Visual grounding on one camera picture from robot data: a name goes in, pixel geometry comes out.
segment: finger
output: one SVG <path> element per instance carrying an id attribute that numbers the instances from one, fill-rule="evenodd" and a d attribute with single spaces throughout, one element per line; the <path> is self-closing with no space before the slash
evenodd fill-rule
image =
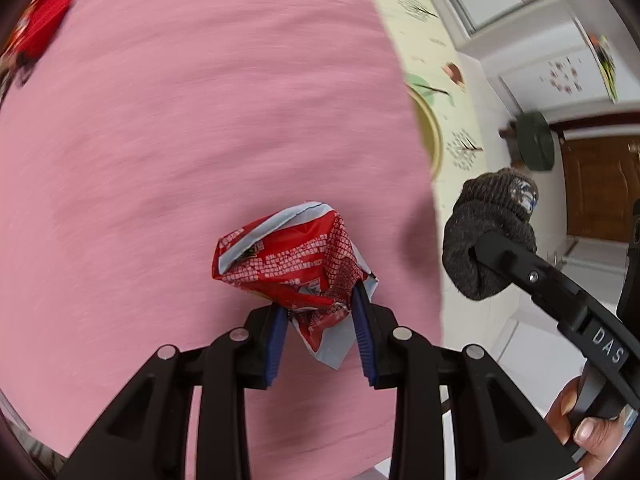
<path id="1" fill-rule="evenodd" d="M 574 433 L 574 441 L 596 459 L 606 462 L 622 442 L 624 423 L 617 420 L 585 418 Z"/>
<path id="2" fill-rule="evenodd" d="M 580 377 L 576 377 L 566 384 L 545 417 L 546 423 L 563 445 L 571 437 L 572 428 L 566 414 L 574 408 L 577 402 L 579 381 Z"/>

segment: pink fabric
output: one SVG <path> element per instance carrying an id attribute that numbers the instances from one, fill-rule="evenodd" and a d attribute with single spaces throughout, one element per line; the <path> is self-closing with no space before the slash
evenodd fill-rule
<path id="1" fill-rule="evenodd" d="M 428 158 L 371 0 L 76 0 L 0 113 L 0 387 L 63 454 L 164 343 L 263 300 L 210 277 L 220 235 L 319 200 L 440 338 Z M 257 480 L 347 479 L 390 454 L 394 392 L 289 331 L 248 393 Z"/>

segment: human hand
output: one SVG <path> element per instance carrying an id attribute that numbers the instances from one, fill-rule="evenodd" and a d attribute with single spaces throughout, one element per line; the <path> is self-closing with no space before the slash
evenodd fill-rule
<path id="1" fill-rule="evenodd" d="M 571 436 L 571 424 L 567 414 L 578 400 L 578 382 L 576 377 L 562 389 L 551 409 L 546 414 L 546 423 L 551 427 L 562 444 Z M 624 421 L 585 418 L 574 432 L 574 442 L 587 451 L 587 455 L 578 464 L 584 469 L 587 480 L 593 479 L 605 466 L 611 455 L 622 442 Z"/>

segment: white lettering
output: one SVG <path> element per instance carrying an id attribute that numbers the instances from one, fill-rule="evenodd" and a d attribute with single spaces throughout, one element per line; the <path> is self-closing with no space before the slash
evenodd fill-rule
<path id="1" fill-rule="evenodd" d="M 611 352 L 612 348 L 613 348 L 613 339 L 602 347 L 602 351 L 606 352 L 607 355 L 609 355 L 609 353 Z"/>
<path id="2" fill-rule="evenodd" d="M 616 356 L 612 359 L 613 364 L 619 363 L 620 359 L 622 359 L 622 356 L 625 354 L 624 349 L 622 348 L 618 348 L 618 351 L 616 352 Z"/>
<path id="3" fill-rule="evenodd" d="M 604 332 L 604 329 L 599 328 L 598 333 L 593 338 L 593 342 L 596 343 L 596 345 L 599 345 L 600 343 L 602 343 L 602 340 L 604 339 L 605 334 L 606 332 Z"/>

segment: dark green round object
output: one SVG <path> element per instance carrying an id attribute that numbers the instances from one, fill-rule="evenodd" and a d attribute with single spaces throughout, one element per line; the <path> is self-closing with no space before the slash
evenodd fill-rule
<path id="1" fill-rule="evenodd" d="M 556 149 L 551 129 L 540 112 L 516 118 L 518 149 L 531 171 L 551 171 L 556 162 Z"/>

